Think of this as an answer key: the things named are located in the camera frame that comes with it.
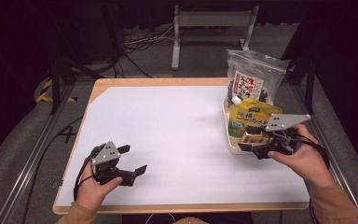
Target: metal stand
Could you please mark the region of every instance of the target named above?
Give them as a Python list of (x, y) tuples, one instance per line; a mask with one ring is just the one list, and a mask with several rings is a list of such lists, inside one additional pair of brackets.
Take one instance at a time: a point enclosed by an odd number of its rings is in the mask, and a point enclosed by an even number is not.
[(248, 28), (247, 35), (240, 40), (243, 50), (248, 50), (249, 40), (255, 26), (258, 7), (252, 11), (179, 11), (179, 6), (175, 6), (174, 12), (174, 31), (175, 39), (173, 42), (172, 70), (179, 69), (180, 26), (244, 26)]

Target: sleeve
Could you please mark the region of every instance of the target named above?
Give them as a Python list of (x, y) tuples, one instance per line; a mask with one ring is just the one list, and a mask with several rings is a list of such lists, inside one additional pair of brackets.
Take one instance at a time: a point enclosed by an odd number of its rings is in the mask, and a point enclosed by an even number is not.
[(310, 189), (312, 205), (321, 224), (358, 224), (358, 209), (344, 189), (336, 184)]
[(97, 211), (90, 210), (78, 203), (72, 203), (68, 214), (60, 218), (56, 224), (91, 224), (95, 223)]

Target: dark background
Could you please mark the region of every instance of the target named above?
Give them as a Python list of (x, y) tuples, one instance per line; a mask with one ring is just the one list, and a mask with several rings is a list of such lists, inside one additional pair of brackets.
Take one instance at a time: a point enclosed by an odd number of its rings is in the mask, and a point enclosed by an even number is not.
[[(302, 22), (284, 59), (311, 56), (316, 75), (358, 153), (358, 2), (337, 8), (264, 5), (256, 22)], [(109, 11), (110, 18), (104, 10)], [(0, 145), (34, 108), (34, 90), (49, 76), (57, 56), (68, 56), (80, 64), (114, 62), (121, 53), (124, 27), (139, 25), (140, 29), (153, 31), (158, 25), (171, 23), (172, 16), (172, 5), (102, 9), (94, 5), (29, 5), (1, 0)], [(334, 21), (334, 26), (328, 26), (329, 21)], [(106, 29), (106, 24), (113, 29)]]

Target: black curtain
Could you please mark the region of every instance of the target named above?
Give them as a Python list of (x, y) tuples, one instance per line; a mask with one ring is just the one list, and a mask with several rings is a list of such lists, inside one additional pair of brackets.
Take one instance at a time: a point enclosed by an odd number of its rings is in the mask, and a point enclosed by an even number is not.
[(28, 10), (0, 1), (0, 145), (35, 106), (34, 90), (46, 78), (44, 56)]
[(358, 154), (358, 3), (349, 3), (323, 45), (316, 58), (316, 75)]

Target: label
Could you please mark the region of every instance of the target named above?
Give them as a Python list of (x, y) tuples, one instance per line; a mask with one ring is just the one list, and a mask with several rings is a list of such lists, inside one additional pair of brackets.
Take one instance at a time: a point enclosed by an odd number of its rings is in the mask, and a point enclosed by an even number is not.
[(232, 87), (233, 95), (240, 95), (242, 99), (260, 98), (263, 88), (263, 79), (258, 77), (249, 77), (238, 71), (235, 72), (234, 83)]

